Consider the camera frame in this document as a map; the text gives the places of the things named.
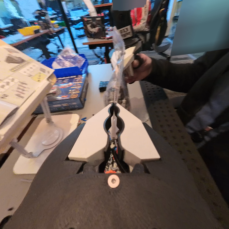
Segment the clear bag of small pieces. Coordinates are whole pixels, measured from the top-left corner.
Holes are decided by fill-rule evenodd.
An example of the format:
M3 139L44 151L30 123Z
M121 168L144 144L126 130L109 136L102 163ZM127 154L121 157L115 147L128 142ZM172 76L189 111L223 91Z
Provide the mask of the clear bag of small pieces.
M127 85L124 82L124 70L123 64L119 66L118 70L113 70L112 76L104 93L104 104L108 106L113 104L109 109L110 117L105 121L105 128L108 131L111 142L116 146L116 151L111 149L114 156L114 160L121 173L129 173L130 168L125 162L120 162L117 154L118 147L118 134L119 130L117 128L117 118L115 116L115 104L119 104L124 108L130 107L130 98L128 94Z

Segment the black slanted pole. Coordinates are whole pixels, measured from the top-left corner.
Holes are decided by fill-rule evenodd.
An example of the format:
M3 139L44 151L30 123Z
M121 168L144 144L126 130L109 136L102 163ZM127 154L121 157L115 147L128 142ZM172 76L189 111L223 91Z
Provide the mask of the black slanted pole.
M71 38L73 47L74 47L74 49L75 49L75 52L76 52L76 53L79 53L79 52L78 52L78 49L77 49L77 47L76 47L75 41L74 41L73 34L72 34L72 32L71 32L71 28L70 28L70 24L69 24L69 22L68 22L67 15L65 14L65 11L64 11L64 8L63 8L63 5L62 5L62 1L61 1L61 0L58 0L58 3L59 3L59 7L60 7L60 10L61 10L61 13L62 13L64 22L65 22L65 25L66 25L66 27L67 27L68 33L69 33L69 35L70 35L70 38Z

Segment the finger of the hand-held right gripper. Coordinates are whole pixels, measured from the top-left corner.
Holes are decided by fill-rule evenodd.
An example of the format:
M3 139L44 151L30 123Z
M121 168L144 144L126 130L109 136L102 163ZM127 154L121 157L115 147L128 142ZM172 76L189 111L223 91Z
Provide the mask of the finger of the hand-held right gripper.
M118 60L119 60L119 51L114 51L114 52L112 53L111 58L110 58L112 70L115 69L115 66L116 66Z
M124 51L124 73L127 74L128 77L133 77L133 66L132 62L134 61L134 51L136 47L130 47Z

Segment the white instruction booklet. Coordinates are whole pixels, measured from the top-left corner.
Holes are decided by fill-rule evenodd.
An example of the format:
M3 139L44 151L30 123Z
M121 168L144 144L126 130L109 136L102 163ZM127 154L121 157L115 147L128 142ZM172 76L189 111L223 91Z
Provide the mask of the white instruction booklet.
M12 116L53 72L0 40L0 124Z

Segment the white book stand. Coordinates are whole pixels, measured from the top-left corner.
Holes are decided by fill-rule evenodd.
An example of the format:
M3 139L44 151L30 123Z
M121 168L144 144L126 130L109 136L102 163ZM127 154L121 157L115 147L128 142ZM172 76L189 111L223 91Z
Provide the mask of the white book stand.
M51 115L46 95L52 85L44 80L42 85L22 104L21 107L0 125L0 151L13 147L19 158L13 166L13 173L36 174L50 153L73 130L77 128L79 115ZM38 125L29 134L27 145L23 147L17 140L32 118L32 113L41 104L44 118L37 117Z

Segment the yellow bin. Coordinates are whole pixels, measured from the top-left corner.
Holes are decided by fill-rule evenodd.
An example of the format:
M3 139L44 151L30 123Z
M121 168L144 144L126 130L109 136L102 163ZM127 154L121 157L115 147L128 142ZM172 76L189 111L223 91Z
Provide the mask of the yellow bin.
M39 25L33 25L30 27L23 27L21 29L17 29L17 31L23 36L35 35L40 32L41 27Z

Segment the blue robot kit box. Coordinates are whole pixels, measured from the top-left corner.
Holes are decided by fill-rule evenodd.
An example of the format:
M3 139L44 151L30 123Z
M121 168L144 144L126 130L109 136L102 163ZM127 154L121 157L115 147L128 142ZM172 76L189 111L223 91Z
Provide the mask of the blue robot kit box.
M88 74L57 78L47 94L50 112L82 109L87 89Z

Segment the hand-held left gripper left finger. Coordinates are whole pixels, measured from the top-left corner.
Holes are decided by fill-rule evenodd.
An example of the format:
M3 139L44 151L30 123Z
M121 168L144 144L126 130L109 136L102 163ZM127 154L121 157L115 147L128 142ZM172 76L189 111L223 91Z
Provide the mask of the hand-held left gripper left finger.
M105 121L110 117L109 104L97 114L88 119L74 143L68 159L86 162L94 167L99 166L104 160L104 152L109 144L108 132L105 128Z

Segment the person's right hand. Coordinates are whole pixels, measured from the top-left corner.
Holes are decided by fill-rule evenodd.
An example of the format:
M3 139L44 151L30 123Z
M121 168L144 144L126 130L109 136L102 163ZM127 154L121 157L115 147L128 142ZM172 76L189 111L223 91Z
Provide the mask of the person's right hand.
M129 73L125 74L127 84L132 84L146 78L152 71L152 59L143 53L136 54L132 62L132 68L133 76L129 76Z

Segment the black car kit box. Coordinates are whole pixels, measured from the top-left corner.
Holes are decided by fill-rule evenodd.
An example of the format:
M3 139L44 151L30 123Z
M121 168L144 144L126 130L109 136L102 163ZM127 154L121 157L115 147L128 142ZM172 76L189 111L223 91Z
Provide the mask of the black car kit box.
M84 32L90 39L105 39L104 16L83 16Z

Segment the black perforated motor block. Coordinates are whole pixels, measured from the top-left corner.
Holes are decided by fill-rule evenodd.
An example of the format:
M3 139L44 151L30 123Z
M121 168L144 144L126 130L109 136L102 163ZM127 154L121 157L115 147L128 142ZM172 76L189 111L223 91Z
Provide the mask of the black perforated motor block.
M100 81L99 82L99 92L102 93L106 91L109 81Z

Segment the person's dark jacket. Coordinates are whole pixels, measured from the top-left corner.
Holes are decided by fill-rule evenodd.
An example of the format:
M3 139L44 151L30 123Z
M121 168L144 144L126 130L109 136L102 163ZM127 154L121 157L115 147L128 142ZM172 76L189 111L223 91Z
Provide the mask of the person's dark jacket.
M229 51L194 84L177 113L229 203Z

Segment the long wooden table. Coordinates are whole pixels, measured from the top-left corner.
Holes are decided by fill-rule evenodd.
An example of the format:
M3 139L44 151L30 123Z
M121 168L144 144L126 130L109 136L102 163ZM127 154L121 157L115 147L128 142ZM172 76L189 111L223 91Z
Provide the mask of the long wooden table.
M20 40L18 42L10 43L10 45L13 46L13 47L16 47L16 46L19 46L19 45L21 45L23 43L31 41L31 40L33 40L35 38L41 37L43 35L47 35L49 38L50 37L51 38L52 37L56 37L56 36L59 37L59 35L64 32L65 28L66 27L60 27L60 28L55 29L54 31L44 30L44 31L39 32L37 34L31 35L31 36L26 36L24 39L22 39L22 40Z

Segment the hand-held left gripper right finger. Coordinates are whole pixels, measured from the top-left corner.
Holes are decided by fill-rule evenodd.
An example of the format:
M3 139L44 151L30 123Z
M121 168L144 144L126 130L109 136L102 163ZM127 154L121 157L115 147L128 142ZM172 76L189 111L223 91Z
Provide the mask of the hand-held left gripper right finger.
M119 104L115 104L115 116L119 130L117 154L120 162L134 167L136 164L160 160L140 119Z

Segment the clear plastic bag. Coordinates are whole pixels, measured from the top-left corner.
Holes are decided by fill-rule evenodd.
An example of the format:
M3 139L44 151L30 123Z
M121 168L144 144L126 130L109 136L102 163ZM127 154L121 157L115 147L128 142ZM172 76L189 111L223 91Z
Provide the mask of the clear plastic bag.
M82 67L86 58L77 54L69 47L64 48L61 53L54 59L52 63L53 69L69 68L69 67Z

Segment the blue plastic bin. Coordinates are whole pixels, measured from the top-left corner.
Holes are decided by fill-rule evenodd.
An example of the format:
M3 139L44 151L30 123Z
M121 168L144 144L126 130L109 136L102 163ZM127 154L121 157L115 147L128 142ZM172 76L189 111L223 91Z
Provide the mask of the blue plastic bin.
M81 67L68 67L68 68L59 68L54 70L54 75L56 78L62 77L69 77L69 76L76 76L76 75L83 75L88 74L88 60L84 54L79 54L79 56L85 59L85 62ZM41 64L52 68L52 63L54 62L55 58L45 59L41 62Z

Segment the black office chair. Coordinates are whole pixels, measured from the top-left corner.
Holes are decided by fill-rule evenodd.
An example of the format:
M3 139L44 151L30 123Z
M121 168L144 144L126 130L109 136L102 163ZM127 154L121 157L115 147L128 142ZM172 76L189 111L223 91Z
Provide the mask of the black office chair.
M169 0L155 0L154 6L151 10L151 21L150 21L150 44L152 49L155 50L159 55L170 60L170 56L165 54L171 43L161 46L162 41L165 38L167 30L167 11L168 11Z

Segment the person's right forearm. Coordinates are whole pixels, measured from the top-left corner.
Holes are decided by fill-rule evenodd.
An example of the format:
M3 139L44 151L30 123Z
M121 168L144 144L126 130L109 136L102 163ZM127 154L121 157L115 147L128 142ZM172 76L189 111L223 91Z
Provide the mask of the person's right forearm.
M193 63L176 64L168 60L152 60L149 75L141 81L146 81L175 92L187 93L199 78L206 72L206 55L202 55Z

